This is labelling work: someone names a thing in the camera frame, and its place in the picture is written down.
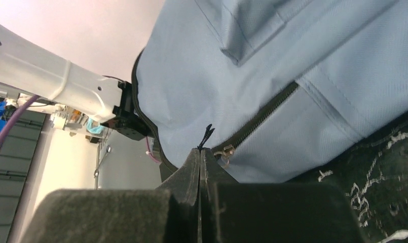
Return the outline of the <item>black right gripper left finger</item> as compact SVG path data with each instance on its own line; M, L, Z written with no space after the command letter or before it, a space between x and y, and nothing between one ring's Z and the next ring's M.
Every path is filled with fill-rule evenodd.
M22 242L199 242L200 152L153 190L56 190Z

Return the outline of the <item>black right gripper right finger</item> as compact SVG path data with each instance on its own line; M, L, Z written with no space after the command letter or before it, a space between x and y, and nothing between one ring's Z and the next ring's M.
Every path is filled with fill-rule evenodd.
M366 242L344 194L321 183L239 183L200 152L203 242Z

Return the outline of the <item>black zipper pull tab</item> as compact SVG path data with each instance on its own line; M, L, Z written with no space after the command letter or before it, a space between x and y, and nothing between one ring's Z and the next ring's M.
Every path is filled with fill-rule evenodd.
M199 145L197 146L197 149L198 149L199 151L201 151L201 150L204 148L205 143L206 143L206 142L208 141L208 139L211 137L211 135L213 134L214 130L215 130L215 128L212 127L212 124L209 124L209 125L206 127L204 136L203 136L201 142L199 143Z

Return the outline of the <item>light blue student backpack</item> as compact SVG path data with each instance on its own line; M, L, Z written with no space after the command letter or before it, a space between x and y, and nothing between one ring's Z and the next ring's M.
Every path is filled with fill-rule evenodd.
M165 1L131 77L167 166L284 182L408 111L408 1Z

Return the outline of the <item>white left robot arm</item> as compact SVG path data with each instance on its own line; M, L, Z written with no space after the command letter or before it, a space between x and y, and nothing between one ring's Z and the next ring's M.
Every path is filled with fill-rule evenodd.
M139 117L137 86L82 68L0 25L0 97L37 95L132 139L153 135Z

